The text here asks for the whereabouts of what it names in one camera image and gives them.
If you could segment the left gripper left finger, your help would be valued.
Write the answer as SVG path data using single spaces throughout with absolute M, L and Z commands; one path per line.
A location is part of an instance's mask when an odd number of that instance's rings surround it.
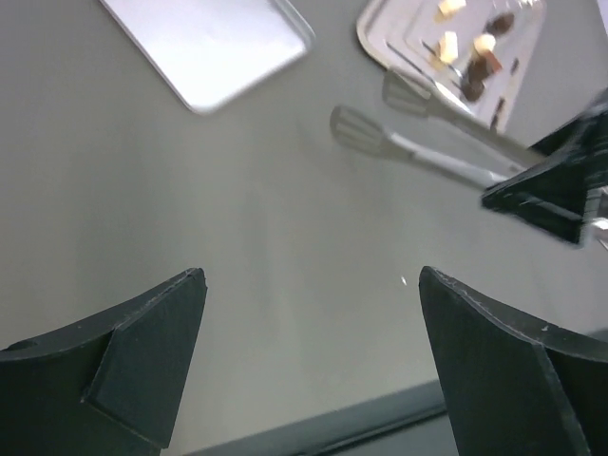
M 168 448 L 207 285 L 188 269 L 1 351 L 4 455 L 158 455 Z

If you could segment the dark round chocolate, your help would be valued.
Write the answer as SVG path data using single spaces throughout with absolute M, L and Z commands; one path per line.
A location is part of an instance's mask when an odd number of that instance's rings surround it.
M 485 27 L 485 31 L 495 37 L 507 34 L 515 22 L 515 14 L 512 12 L 495 16 Z

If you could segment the metal serving tongs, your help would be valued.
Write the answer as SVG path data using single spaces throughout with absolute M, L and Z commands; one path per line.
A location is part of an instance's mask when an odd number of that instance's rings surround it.
M 333 138 L 357 152 L 432 171 L 481 196 L 545 159 L 533 146 L 525 147 L 477 120 L 419 77 L 388 70 L 382 99 L 402 115 L 405 126 L 386 126 L 353 107 L 338 105 L 330 117 Z M 586 240 L 606 244 L 607 186 L 601 189 L 600 203 Z

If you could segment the white chocolate block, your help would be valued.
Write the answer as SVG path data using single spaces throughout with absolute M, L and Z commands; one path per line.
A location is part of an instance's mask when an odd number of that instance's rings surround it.
M 452 65 L 459 57 L 458 35 L 455 31 L 446 31 L 432 49 L 437 61 L 443 65 Z
M 466 0 L 441 0 L 437 5 L 434 20 L 436 22 L 445 22 L 465 7 Z

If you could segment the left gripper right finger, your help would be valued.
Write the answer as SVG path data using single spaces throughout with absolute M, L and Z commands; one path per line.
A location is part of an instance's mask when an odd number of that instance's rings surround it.
M 606 341 L 428 266 L 419 295 L 460 454 L 606 454 Z

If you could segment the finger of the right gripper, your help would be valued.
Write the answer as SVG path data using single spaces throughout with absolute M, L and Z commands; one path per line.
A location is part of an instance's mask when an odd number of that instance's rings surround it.
M 483 208 L 581 245 L 607 186 L 607 92 L 533 145 L 545 159 L 484 190 Z

